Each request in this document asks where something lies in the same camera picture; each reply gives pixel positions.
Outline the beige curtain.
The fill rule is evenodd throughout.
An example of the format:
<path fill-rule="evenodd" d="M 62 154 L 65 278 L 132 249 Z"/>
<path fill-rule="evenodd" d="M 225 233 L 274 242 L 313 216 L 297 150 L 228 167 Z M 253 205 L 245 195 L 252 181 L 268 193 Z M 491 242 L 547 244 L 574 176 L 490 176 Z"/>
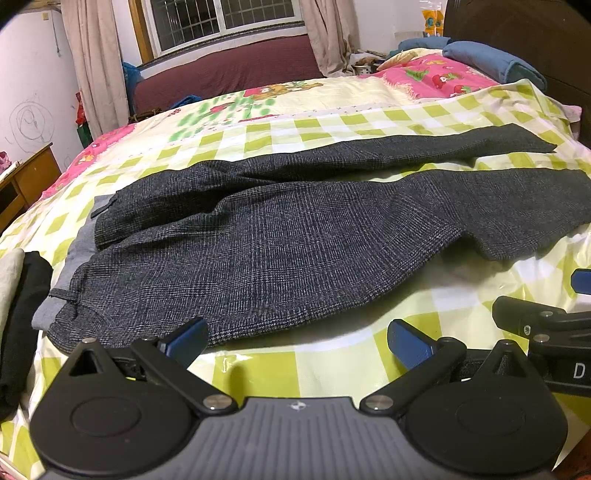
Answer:
<path fill-rule="evenodd" d="M 359 47 L 359 28 L 351 0 L 300 0 L 318 70 L 325 77 L 353 75 L 349 58 Z"/>
<path fill-rule="evenodd" d="M 61 3 L 82 105 L 97 138 L 127 124 L 129 109 L 112 3 Z"/>

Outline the black folded garment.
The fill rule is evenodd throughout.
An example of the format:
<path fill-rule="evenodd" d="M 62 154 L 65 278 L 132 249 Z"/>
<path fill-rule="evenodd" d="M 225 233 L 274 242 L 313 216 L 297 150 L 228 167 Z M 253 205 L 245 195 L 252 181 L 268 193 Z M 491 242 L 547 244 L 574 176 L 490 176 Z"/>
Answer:
<path fill-rule="evenodd" d="M 1 421 L 11 419 L 26 390 L 38 333 L 33 315 L 49 293 L 53 269 L 38 253 L 26 252 L 8 310 L 1 343 Z"/>

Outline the orange cartoon bag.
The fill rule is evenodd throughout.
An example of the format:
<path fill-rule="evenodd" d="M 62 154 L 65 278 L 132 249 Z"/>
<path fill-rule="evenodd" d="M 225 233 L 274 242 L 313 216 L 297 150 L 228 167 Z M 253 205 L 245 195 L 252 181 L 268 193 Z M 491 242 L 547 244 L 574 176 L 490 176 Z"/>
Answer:
<path fill-rule="evenodd" d="M 441 9 L 423 9 L 422 16 L 424 20 L 423 34 L 425 37 L 443 35 L 445 16 Z"/>

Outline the maroon sofa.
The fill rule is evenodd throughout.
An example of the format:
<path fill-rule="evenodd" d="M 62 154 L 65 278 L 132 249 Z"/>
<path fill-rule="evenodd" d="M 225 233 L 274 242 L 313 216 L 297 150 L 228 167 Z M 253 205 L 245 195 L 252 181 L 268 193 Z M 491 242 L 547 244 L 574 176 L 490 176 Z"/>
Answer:
<path fill-rule="evenodd" d="M 136 113 L 162 111 L 187 96 L 201 99 L 290 81 L 317 79 L 318 70 L 308 36 L 279 37 L 202 56 L 152 76 L 136 85 Z"/>

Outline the blue folded cloth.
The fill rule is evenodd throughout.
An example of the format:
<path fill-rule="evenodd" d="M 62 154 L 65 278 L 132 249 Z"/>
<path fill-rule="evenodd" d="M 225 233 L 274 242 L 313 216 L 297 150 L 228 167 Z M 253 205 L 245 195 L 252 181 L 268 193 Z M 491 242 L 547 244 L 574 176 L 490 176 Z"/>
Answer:
<path fill-rule="evenodd" d="M 473 41 L 453 41 L 443 48 L 443 56 L 475 68 L 501 84 L 529 80 L 539 90 L 547 90 L 546 78 L 527 61 L 506 51 Z"/>

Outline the pink cartoon blanket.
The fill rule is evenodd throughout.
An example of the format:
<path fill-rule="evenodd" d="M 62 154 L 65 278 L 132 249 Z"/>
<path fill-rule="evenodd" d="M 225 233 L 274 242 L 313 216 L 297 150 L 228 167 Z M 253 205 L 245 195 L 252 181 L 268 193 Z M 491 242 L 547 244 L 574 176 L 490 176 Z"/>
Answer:
<path fill-rule="evenodd" d="M 477 69 L 444 57 L 442 50 L 427 48 L 394 55 L 380 65 L 374 76 L 414 100 L 453 98 L 498 85 Z"/>

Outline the dark wooden headboard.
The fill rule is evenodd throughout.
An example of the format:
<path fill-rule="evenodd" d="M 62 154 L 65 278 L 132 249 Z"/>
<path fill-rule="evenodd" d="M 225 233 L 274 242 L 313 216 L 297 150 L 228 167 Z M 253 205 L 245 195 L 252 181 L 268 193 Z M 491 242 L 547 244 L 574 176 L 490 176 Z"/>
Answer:
<path fill-rule="evenodd" d="M 590 144 L 588 1 L 450 1 L 444 34 L 488 44 L 530 63 L 546 78 L 549 96 L 582 108 L 579 141 Z"/>

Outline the barred window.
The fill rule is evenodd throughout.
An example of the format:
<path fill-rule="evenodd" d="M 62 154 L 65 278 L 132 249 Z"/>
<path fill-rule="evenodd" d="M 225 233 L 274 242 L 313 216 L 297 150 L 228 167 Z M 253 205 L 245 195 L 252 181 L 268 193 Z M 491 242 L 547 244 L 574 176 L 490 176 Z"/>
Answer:
<path fill-rule="evenodd" d="M 301 21 L 290 0 L 151 0 L 142 8 L 157 56 Z"/>

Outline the white folded garment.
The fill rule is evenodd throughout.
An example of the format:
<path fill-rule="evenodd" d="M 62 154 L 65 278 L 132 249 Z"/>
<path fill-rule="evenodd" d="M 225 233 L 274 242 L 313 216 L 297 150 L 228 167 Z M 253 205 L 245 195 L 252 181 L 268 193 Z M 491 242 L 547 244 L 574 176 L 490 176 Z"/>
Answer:
<path fill-rule="evenodd" d="M 4 331 L 10 305 L 14 298 L 24 262 L 25 252 L 16 248 L 6 253 L 0 261 L 0 326 Z"/>

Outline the wooden desk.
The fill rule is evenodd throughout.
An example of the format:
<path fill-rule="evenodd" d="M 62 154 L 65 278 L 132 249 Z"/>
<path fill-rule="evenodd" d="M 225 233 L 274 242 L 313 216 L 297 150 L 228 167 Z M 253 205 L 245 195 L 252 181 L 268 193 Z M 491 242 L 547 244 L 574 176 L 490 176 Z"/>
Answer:
<path fill-rule="evenodd" d="M 1 179 L 0 228 L 6 228 L 26 212 L 60 176 L 49 143 L 7 172 Z"/>

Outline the green checkered bed sheet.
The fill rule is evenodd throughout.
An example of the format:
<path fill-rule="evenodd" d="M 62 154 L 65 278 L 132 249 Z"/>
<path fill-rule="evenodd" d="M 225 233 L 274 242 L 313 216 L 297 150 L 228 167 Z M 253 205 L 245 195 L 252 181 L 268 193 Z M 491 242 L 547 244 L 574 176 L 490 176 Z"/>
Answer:
<path fill-rule="evenodd" d="M 2 452 L 41 474 L 30 419 L 87 336 L 122 344 L 197 314 L 211 333 L 191 369 L 235 398 L 360 400 L 402 371 L 394 318 L 487 348 L 505 337 L 500 296 L 588 308 L 571 285 L 590 263 L 581 123 L 526 80 L 402 105 L 349 79 L 114 131 L 1 237 L 60 275 L 98 225 L 64 314 L 34 337 Z"/>

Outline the dark grey plaid pants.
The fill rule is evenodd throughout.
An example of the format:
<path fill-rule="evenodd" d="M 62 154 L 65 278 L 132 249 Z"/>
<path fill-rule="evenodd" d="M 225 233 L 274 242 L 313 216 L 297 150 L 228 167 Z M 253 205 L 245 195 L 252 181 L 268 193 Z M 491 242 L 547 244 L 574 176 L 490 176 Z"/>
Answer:
<path fill-rule="evenodd" d="M 553 150 L 510 124 L 146 176 L 98 199 L 32 325 L 67 353 L 200 317 L 215 345 L 366 305 L 463 238 L 490 260 L 529 256 L 589 222 L 589 177 L 444 164 Z"/>

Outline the left beige curtain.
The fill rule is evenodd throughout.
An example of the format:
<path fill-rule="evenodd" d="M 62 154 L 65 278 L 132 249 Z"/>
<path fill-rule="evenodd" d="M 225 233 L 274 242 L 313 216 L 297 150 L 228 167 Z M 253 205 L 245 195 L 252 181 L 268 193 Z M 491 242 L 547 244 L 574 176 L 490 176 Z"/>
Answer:
<path fill-rule="evenodd" d="M 61 3 L 82 105 L 97 138 L 127 124 L 129 109 L 112 3 Z"/>

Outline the right beige curtain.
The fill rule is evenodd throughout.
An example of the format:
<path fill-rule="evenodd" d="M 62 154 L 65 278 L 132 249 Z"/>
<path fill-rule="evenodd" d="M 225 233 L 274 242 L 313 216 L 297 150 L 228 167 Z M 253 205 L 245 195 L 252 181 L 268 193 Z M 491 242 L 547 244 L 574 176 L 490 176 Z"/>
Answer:
<path fill-rule="evenodd" d="M 325 77 L 353 75 L 349 58 L 359 47 L 359 28 L 351 0 L 300 0 L 318 70 Z"/>

